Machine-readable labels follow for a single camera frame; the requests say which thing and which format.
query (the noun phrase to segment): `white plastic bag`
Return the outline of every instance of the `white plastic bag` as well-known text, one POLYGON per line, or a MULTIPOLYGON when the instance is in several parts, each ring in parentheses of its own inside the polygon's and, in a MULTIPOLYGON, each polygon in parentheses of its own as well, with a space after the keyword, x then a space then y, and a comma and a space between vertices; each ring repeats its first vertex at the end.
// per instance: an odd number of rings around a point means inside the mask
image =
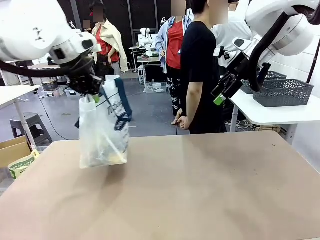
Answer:
POLYGON ((79 100, 80 168, 127 163, 129 125, 117 128, 114 106, 104 97, 96 104, 91 95, 79 100))

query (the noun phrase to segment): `denim shirt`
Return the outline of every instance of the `denim shirt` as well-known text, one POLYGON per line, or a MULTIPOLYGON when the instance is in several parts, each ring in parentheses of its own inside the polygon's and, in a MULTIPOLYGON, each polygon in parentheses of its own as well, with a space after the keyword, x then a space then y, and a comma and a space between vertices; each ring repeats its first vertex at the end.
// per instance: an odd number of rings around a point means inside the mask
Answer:
MULTIPOLYGON (((165 22, 162 27, 159 30, 158 35, 155 38, 155 48, 159 53, 159 61, 161 62, 161 67, 163 68, 163 72, 167 74, 167 54, 165 57, 161 56, 160 52, 164 50, 167 53, 168 48, 168 32, 169 29, 172 28, 174 25, 176 17, 172 16, 167 22, 165 22)), ((191 17, 188 18, 188 16, 184 16, 182 18, 182 28, 183 28, 183 36, 186 33, 186 30, 188 29, 189 25, 192 22, 191 17)))

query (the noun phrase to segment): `cream jacket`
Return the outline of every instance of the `cream jacket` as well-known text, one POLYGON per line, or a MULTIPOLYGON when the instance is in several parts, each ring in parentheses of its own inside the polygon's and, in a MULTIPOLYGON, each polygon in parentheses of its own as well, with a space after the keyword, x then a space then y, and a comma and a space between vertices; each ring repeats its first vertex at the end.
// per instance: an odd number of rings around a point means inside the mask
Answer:
MULTIPOLYGON (((96 36, 101 23, 97 23, 92 30, 92 35, 96 36)), ((122 72, 128 71, 128 59, 122 45, 121 33, 108 20, 102 25, 100 31, 100 38, 107 44, 110 44, 118 53, 120 57, 120 68, 122 72)), ((97 53, 94 54, 94 60, 97 62, 97 53)))

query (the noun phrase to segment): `black plastic basket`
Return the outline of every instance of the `black plastic basket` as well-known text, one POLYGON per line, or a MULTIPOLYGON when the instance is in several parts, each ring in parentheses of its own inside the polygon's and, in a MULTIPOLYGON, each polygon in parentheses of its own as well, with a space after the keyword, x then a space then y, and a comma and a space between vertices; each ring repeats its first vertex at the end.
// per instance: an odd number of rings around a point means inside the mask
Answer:
MULTIPOLYGON (((287 79, 286 75, 283 75, 281 73, 277 73, 275 71, 269 71, 265 77, 265 81, 269 80, 282 80, 287 79)), ((254 91, 250 87, 250 82, 242 80, 243 86, 241 87, 241 90, 244 91, 246 94, 254 94, 254 91)))
POLYGON ((314 86, 296 79, 265 81, 253 99, 262 106, 288 107, 307 105, 314 86))

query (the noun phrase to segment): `gray plastic stool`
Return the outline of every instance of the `gray plastic stool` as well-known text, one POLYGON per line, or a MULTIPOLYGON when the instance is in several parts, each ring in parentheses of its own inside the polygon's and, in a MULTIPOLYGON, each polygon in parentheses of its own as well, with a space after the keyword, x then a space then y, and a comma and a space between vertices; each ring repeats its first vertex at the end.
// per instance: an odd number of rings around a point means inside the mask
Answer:
MULTIPOLYGON (((35 144, 40 144, 45 140, 49 140, 52 143, 52 138, 48 133, 44 123, 42 122, 40 116, 36 113, 26 112, 23 114, 25 121, 28 123, 32 136, 34 137, 35 144), (42 129, 37 129, 36 125, 39 124, 42 129)), ((19 117, 13 117, 10 119, 11 129, 14 138, 20 137, 17 133, 17 129, 20 130, 22 136, 25 135, 24 127, 22 126, 21 120, 19 117)))

